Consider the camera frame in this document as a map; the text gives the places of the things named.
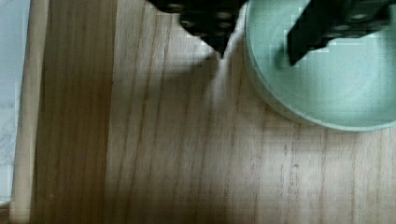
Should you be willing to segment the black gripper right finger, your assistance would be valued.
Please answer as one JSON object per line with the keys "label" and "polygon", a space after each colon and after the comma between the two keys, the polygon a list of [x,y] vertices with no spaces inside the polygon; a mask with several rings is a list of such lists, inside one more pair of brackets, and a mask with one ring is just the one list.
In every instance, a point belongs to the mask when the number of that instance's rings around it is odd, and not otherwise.
{"label": "black gripper right finger", "polygon": [[336,38],[361,38],[388,28],[392,5],[393,0],[310,0],[287,35],[290,65]]}

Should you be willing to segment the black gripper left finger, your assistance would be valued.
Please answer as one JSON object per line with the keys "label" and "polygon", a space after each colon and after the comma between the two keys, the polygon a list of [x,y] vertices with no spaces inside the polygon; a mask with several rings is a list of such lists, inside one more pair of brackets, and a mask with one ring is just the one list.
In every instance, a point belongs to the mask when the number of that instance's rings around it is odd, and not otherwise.
{"label": "black gripper left finger", "polygon": [[164,13],[177,14],[178,23],[223,57],[241,7],[248,0],[148,0]]}

